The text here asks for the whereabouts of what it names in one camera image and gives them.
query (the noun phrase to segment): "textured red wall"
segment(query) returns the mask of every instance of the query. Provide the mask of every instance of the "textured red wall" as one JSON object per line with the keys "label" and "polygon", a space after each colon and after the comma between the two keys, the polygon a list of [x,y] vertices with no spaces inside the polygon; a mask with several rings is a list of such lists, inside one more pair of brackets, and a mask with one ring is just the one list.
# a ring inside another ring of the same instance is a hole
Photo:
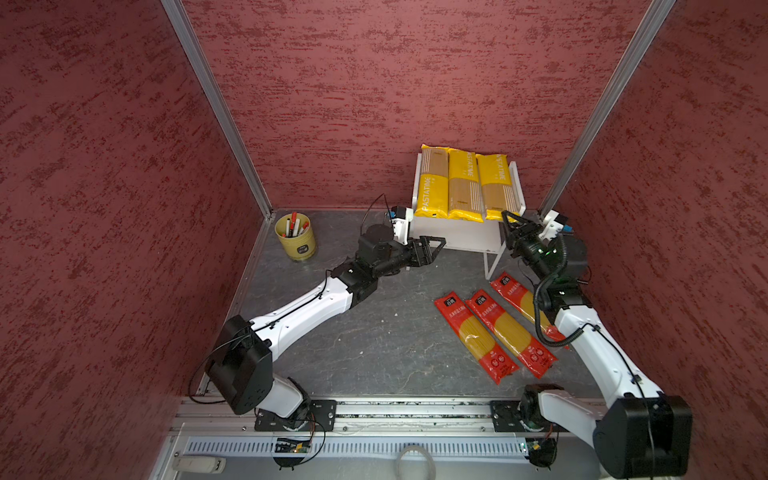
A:
{"label": "textured red wall", "polygon": [[0,8],[0,477],[144,480],[260,214],[160,2]]}
{"label": "textured red wall", "polygon": [[648,0],[188,0],[278,207],[409,202],[422,142],[546,194]]}
{"label": "textured red wall", "polygon": [[559,210],[592,300],[694,409],[691,478],[766,478],[768,15],[678,0]]}

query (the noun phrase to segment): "pen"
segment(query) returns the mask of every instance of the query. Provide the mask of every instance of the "pen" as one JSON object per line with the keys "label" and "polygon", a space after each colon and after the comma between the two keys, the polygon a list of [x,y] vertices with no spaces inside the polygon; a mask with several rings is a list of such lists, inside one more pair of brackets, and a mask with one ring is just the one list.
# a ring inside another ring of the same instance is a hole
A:
{"label": "pen", "polygon": [[288,227],[288,237],[293,237],[293,226],[296,225],[296,212],[290,216],[290,226]]}

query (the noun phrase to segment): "white shelf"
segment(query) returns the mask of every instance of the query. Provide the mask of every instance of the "white shelf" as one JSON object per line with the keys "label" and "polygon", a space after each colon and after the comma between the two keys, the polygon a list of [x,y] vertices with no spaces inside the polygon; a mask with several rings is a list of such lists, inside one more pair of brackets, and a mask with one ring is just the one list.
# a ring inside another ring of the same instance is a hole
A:
{"label": "white shelf", "polygon": [[[416,199],[419,197],[419,172],[422,169],[422,155],[416,158],[416,175],[413,181],[412,208],[416,210]],[[520,186],[518,165],[515,162],[509,164],[509,175],[512,178],[512,186],[515,188],[515,196],[520,205],[518,215],[525,212],[525,198]],[[485,278],[491,279],[496,270],[498,261],[502,258],[506,244],[502,235],[501,222],[486,220],[483,223],[470,220],[453,220],[445,218],[413,217],[409,237],[417,238],[421,235],[428,237],[444,237],[445,248],[451,250],[464,250],[483,254],[485,265]],[[488,268],[488,253],[493,253],[496,258],[491,268]]]}

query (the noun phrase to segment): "yellow cup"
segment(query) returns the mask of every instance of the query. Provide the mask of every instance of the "yellow cup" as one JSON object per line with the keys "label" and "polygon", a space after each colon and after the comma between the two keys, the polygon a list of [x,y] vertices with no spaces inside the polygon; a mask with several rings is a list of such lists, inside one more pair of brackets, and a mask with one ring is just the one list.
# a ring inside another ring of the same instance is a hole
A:
{"label": "yellow cup", "polygon": [[299,223],[299,230],[305,223],[310,225],[304,230],[304,233],[298,237],[289,238],[283,234],[286,232],[286,220],[290,220],[292,214],[287,214],[281,217],[277,223],[275,223],[275,234],[283,245],[283,249],[288,254],[291,260],[303,261],[310,258],[317,251],[317,245],[315,244],[315,233],[312,231],[312,222],[307,215],[296,214],[296,222]]}

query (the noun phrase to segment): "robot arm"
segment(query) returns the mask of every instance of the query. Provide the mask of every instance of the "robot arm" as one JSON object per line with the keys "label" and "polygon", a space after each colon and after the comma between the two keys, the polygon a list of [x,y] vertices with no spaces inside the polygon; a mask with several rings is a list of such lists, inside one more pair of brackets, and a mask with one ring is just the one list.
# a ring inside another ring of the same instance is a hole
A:
{"label": "robot arm", "polygon": [[317,287],[272,313],[224,323],[206,373],[234,413],[258,408],[277,414],[291,428],[305,422],[309,396],[293,380],[274,375],[272,362],[310,330],[368,298],[379,278],[428,265],[445,246],[445,238],[408,239],[411,209],[394,207],[389,216],[389,224],[374,224],[360,235],[355,258],[326,272]]}
{"label": "robot arm", "polygon": [[[502,216],[512,256],[522,257],[541,281],[534,294],[539,340],[547,346],[573,346],[606,405],[588,406],[557,386],[527,386],[521,401],[523,422],[536,425],[546,419],[562,425],[592,446],[615,478],[685,473],[690,408],[681,397],[665,395],[632,362],[581,292],[578,277],[587,267],[584,244],[572,235],[563,236],[566,219],[556,212],[545,217],[544,226],[509,212]],[[555,325],[566,340],[555,342],[541,331],[540,310],[556,313]]]}

